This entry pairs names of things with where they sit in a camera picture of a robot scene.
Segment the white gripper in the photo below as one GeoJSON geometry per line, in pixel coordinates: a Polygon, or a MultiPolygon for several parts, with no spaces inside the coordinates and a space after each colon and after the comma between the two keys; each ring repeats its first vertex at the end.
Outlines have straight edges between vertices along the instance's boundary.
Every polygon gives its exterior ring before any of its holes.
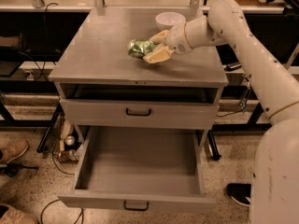
{"type": "Polygon", "coordinates": [[[163,30],[149,40],[159,44],[152,52],[143,57],[143,60],[149,64],[167,61],[174,52],[184,54],[192,51],[185,34],[185,23],[175,25],[169,31],[163,30]]]}

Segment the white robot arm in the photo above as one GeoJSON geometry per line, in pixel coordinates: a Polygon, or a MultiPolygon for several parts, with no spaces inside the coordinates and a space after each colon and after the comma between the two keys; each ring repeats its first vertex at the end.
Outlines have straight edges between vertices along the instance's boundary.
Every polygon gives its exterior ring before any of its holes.
{"type": "Polygon", "coordinates": [[[229,45],[271,123],[256,151],[249,224],[299,224],[299,82],[250,31],[235,0],[219,0],[206,16],[151,38],[144,57],[160,63],[203,46],[229,45]]]}

